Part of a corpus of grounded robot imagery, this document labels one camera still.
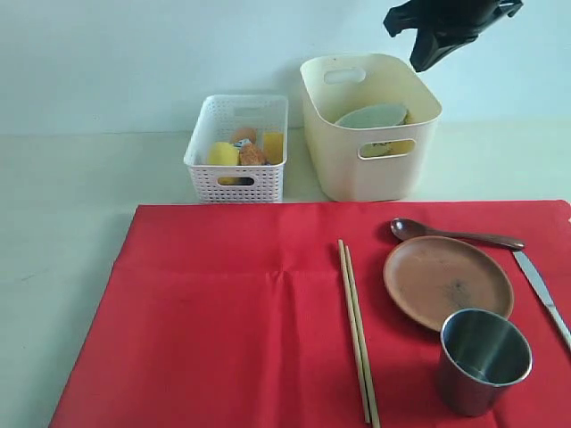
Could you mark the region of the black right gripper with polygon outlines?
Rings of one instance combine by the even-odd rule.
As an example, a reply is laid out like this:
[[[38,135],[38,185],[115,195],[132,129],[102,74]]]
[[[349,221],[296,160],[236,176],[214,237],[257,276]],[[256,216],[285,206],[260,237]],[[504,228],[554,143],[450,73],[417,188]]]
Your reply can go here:
[[[383,24],[390,37],[406,29],[418,29],[410,55],[416,72],[436,65],[446,55],[473,42],[504,17],[513,17],[522,1],[420,1],[392,7]]]

